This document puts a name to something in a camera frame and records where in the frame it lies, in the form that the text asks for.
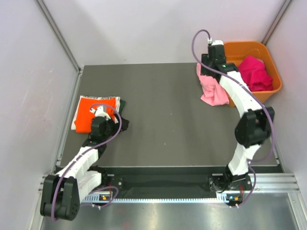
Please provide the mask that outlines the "magenta t shirt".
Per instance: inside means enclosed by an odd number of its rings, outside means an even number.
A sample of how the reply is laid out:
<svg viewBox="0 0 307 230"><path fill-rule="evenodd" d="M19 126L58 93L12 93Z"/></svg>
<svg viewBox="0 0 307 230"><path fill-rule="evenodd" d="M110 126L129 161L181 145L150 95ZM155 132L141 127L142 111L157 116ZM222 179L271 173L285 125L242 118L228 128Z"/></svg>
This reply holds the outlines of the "magenta t shirt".
<svg viewBox="0 0 307 230"><path fill-rule="evenodd" d="M251 92L272 91L273 79L261 59L247 56L238 66L244 83Z"/></svg>

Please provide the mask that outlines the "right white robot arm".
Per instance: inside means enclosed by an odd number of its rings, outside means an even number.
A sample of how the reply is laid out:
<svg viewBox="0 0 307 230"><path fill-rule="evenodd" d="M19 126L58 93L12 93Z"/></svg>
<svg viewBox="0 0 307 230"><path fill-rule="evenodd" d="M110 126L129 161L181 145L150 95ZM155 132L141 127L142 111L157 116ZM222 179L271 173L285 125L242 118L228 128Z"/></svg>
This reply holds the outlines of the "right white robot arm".
<svg viewBox="0 0 307 230"><path fill-rule="evenodd" d="M201 74L213 77L235 104L240 120L235 128L237 145L223 173L224 190L234 190L248 174L248 163L271 135L272 107L265 107L248 89L234 63L226 61L224 44L215 40L201 56Z"/></svg>

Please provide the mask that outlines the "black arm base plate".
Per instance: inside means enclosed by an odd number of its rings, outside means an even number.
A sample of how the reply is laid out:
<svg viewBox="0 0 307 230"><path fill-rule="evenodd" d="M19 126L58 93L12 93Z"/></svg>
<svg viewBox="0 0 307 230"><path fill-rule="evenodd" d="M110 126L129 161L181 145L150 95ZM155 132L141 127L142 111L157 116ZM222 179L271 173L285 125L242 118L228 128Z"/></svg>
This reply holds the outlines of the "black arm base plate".
<svg viewBox="0 0 307 230"><path fill-rule="evenodd" d="M104 167L91 166L91 171L102 173L103 185L119 189L122 199L176 199L215 198L211 181L218 191L247 192L251 182L246 181L226 188L223 183L224 166L187 167Z"/></svg>

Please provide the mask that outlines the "light pink t shirt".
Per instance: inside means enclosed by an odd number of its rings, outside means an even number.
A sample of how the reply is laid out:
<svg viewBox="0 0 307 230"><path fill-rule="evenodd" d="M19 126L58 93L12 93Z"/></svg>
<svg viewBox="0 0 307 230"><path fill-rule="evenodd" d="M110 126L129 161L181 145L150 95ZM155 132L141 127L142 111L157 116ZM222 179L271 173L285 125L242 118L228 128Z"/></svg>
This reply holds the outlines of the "light pink t shirt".
<svg viewBox="0 0 307 230"><path fill-rule="evenodd" d="M224 88L212 76L201 75L201 64L196 66L196 73L199 78L203 95L201 100L211 106L229 104L229 99Z"/></svg>

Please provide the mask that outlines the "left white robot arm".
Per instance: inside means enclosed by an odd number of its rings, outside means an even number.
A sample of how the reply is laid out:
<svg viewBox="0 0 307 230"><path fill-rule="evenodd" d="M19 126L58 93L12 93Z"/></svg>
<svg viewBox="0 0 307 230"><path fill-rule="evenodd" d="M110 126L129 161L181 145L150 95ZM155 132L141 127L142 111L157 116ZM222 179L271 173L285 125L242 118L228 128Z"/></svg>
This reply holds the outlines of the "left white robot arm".
<svg viewBox="0 0 307 230"><path fill-rule="evenodd" d="M129 127L129 120L98 116L92 119L87 139L66 167L49 174L43 182L40 214L53 220L74 220L81 202L95 189L107 188L109 179L101 171L91 170L106 150L106 144Z"/></svg>

